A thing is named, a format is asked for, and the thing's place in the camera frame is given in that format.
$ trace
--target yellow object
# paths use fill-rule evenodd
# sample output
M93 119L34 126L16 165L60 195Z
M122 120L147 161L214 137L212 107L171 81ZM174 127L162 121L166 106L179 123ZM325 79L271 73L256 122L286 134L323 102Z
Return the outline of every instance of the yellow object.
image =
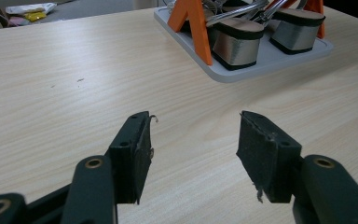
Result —
M25 19L28 21L38 21L40 19L46 18L46 13L44 12L32 12L32 13L26 13L24 15Z

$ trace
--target wooden table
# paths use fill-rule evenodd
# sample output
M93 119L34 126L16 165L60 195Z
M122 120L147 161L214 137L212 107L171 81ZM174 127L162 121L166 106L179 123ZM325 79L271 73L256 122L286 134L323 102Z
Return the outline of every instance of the wooden table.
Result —
M340 161L358 182L358 20L325 15L330 56L230 84L211 80L153 9L0 30L0 193L29 203L70 183L148 110L155 157L120 223L294 223L291 204L257 201L235 155L239 114L267 116L302 156Z

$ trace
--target gray tray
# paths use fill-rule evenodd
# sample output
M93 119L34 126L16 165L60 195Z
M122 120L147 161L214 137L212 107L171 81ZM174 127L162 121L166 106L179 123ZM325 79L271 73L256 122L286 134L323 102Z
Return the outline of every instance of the gray tray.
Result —
M167 22L170 13L166 7L155 8L154 16L161 26L185 49L205 73L218 82L236 82L248 77L265 75L282 68L325 57L329 55L333 49L333 45L330 42L317 38L311 51L296 55L287 55L269 43L270 32L265 32L263 38L260 40L257 63L247 68L228 71L215 59L213 59L213 65L207 65L194 51L191 35L180 32L176 33L168 26Z

